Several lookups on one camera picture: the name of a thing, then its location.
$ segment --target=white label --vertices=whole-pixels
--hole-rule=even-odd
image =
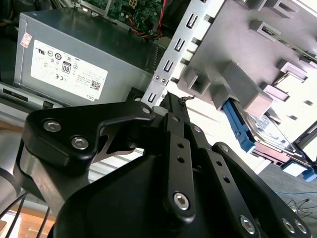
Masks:
[[[32,39],[32,36],[29,33],[25,32],[20,42],[20,45],[23,46],[24,48],[28,48],[31,42],[31,39]]]
[[[31,76],[86,98],[99,99],[108,71],[79,58],[34,41]]]

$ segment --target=metal bracket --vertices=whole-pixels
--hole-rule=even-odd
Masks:
[[[160,98],[172,77],[175,67],[181,62],[184,52],[192,42],[198,25],[205,21],[205,15],[212,2],[212,0],[190,1],[174,33],[173,39],[158,64],[154,76],[142,98],[142,102],[148,104],[150,107],[160,104]]]

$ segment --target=silver bolt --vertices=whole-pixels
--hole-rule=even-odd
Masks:
[[[179,122],[179,119],[176,116],[172,116],[172,118],[173,118],[174,121]]]
[[[189,201],[187,197],[180,192],[174,194],[174,202],[178,206],[178,208],[183,211],[189,208]]]
[[[254,234],[256,232],[256,229],[254,228],[252,222],[245,216],[240,216],[240,223],[242,227],[250,234]]]
[[[43,127],[45,130],[48,130],[50,132],[58,132],[61,130],[61,125],[54,120],[47,120],[46,122],[44,122]]]
[[[222,148],[225,152],[229,152],[228,147],[226,147],[225,145],[221,145],[221,148]]]
[[[301,230],[302,233],[304,233],[304,234],[307,233],[306,228],[299,221],[295,220],[295,224],[297,225],[298,229]]]
[[[290,232],[290,233],[295,233],[295,229],[294,227],[286,220],[286,219],[282,219],[284,226],[286,227],[286,229]]]
[[[78,150],[84,150],[88,147],[88,141],[80,136],[76,136],[71,140],[71,144]]]
[[[142,111],[144,111],[146,114],[150,114],[151,113],[150,110],[147,109],[147,108],[142,108]]]
[[[194,130],[197,131],[198,133],[201,132],[200,128],[198,126],[194,126]]]

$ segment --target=green circuit board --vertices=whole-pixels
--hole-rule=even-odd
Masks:
[[[101,10],[105,10],[108,4],[108,0],[86,0],[86,2],[100,8]]]
[[[102,10],[105,10],[108,0],[85,0]],[[134,27],[148,33],[153,26],[158,25],[163,0],[112,0],[108,17],[131,25],[128,16],[134,22]]]

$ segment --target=black metal link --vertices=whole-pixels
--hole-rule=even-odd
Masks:
[[[32,155],[60,171],[77,175],[86,171],[96,156],[101,129],[105,130],[102,135],[107,136],[107,141],[112,142],[124,126],[150,124],[154,119],[155,114],[142,102],[46,109],[30,113],[22,138]],[[61,129],[45,130],[43,124],[48,120],[57,121]],[[76,136],[88,141],[86,149],[72,146],[71,140]]]
[[[258,218],[261,228],[269,237],[311,237],[311,232],[302,219],[228,145],[218,142],[213,145],[212,150],[223,156],[252,215]],[[290,223],[294,232],[287,229],[284,219]],[[295,220],[305,227],[306,233],[300,231]]]
[[[234,237],[256,238],[261,237],[257,224],[254,221],[229,168],[223,157],[213,152],[202,130],[196,131],[195,125],[186,127],[190,137],[193,159],[201,165],[203,173],[209,178],[208,186],[214,187],[216,195],[220,196],[224,211],[228,217],[226,221],[232,229]],[[241,224],[241,218],[248,220],[248,226],[253,227],[247,232]]]
[[[188,224],[196,213],[190,143],[184,138],[184,122],[168,113],[164,117],[165,166],[163,204],[174,223]],[[182,210],[175,204],[176,193],[188,199],[188,208]]]

